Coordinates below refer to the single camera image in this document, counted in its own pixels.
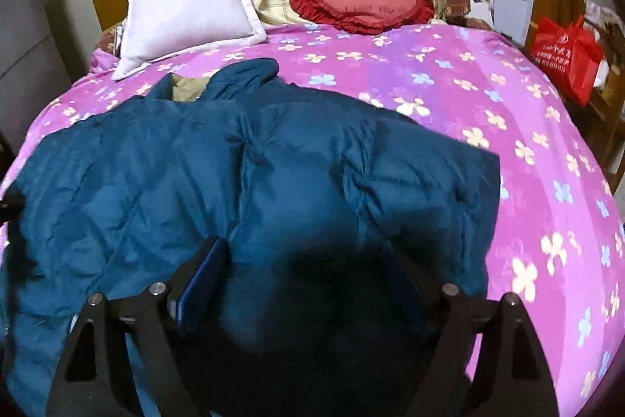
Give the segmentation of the teal puffer jacket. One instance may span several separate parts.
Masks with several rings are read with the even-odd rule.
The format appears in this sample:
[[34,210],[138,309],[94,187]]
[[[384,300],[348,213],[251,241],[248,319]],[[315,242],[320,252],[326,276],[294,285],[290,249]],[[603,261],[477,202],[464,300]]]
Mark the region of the teal puffer jacket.
[[186,341],[224,416],[401,416],[438,339],[416,268],[482,296],[500,160],[403,114],[230,64],[199,99],[171,81],[46,136],[6,197],[6,385],[46,403],[87,297],[163,281],[212,236],[229,274]]

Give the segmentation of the white square pillow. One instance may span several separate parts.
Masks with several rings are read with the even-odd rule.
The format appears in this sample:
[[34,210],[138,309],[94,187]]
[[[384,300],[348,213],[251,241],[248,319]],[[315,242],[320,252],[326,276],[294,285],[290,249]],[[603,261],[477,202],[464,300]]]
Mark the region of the white square pillow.
[[115,81],[154,61],[267,38],[252,0],[128,0]]

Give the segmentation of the red shopping bag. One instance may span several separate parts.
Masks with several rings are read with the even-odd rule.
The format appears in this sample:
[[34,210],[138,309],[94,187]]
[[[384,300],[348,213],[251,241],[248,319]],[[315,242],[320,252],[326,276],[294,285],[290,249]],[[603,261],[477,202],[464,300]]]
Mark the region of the red shopping bag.
[[583,15],[568,27],[542,17],[530,56],[561,95],[587,106],[604,52],[584,28]]

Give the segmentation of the pink floral bed cover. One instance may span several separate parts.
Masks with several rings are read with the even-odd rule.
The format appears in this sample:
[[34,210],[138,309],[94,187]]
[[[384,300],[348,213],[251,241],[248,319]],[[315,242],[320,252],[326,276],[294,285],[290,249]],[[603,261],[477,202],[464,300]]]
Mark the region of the pink floral bed cover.
[[487,257],[488,293],[523,298],[562,415],[596,414],[624,364],[624,232],[600,165],[548,78],[504,38],[454,25],[381,36],[327,25],[274,27],[260,45],[168,57],[123,81],[96,51],[88,74],[34,119],[6,174],[13,181],[48,134],[144,94],[166,73],[209,77],[271,57],[294,84],[398,111],[501,160],[501,202]]

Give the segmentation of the grey wardrobe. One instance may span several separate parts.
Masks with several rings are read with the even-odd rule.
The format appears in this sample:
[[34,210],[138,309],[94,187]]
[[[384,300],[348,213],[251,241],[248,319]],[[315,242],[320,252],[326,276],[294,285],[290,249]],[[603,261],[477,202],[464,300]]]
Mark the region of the grey wardrobe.
[[1,143],[14,154],[52,99],[88,69],[101,35],[92,0],[1,0]]

